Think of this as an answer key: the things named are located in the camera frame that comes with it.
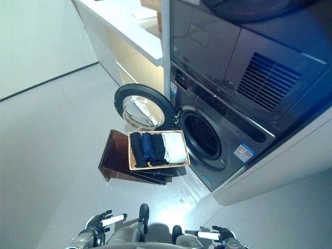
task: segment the wooden basket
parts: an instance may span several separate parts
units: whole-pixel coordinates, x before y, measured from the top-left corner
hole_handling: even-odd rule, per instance
[[[161,0],[141,0],[141,5],[161,12]]]
[[[180,132],[183,138],[183,141],[186,142],[185,137],[183,135],[183,131],[181,130],[175,130],[175,131],[149,131],[149,133],[151,134],[160,134],[160,133],[164,133],[164,132]],[[128,160],[129,160],[129,169],[130,170],[153,170],[153,169],[164,169],[164,168],[174,168],[174,167],[181,167],[181,166],[188,166],[190,165],[190,158],[189,158],[189,154],[188,154],[188,150],[187,147],[186,149],[186,154],[187,154],[187,160],[184,163],[177,163],[177,164],[165,164],[165,165],[159,165],[159,166],[151,166],[148,163],[148,167],[145,168],[136,168],[136,160],[133,154],[133,151],[131,149],[131,144],[130,144],[130,134],[132,132],[129,132],[128,134]]]

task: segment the washing machine door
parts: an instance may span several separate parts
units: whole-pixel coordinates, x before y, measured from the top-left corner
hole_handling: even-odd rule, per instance
[[[138,131],[174,130],[175,110],[171,102],[155,89],[127,84],[114,96],[118,114]]]

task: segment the laundry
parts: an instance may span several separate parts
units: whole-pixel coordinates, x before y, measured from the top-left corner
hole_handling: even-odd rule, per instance
[[[136,160],[136,167],[137,168],[147,167],[147,162],[143,158],[141,135],[138,132],[133,132],[130,134],[130,144]]]
[[[152,146],[155,152],[154,160],[150,161],[151,166],[169,164],[165,159],[165,145],[161,134],[151,135]]]
[[[187,153],[182,134],[179,132],[161,133],[164,145],[164,159],[168,163],[183,163],[187,160]]]
[[[151,166],[161,166],[161,165],[168,165],[169,163],[165,159],[161,160],[153,160],[149,162]]]
[[[154,148],[152,146],[151,134],[145,132],[141,137],[142,149],[143,149],[143,159],[147,161],[154,160],[156,158]]]

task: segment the white towel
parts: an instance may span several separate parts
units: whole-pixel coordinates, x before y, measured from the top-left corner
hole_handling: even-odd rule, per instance
[[[162,132],[165,145],[164,159],[168,163],[183,163],[187,160],[186,145],[180,132]]]

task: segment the dryer vent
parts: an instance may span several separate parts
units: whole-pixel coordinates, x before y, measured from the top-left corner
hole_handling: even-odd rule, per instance
[[[271,112],[300,77],[298,72],[254,53],[237,91]]]

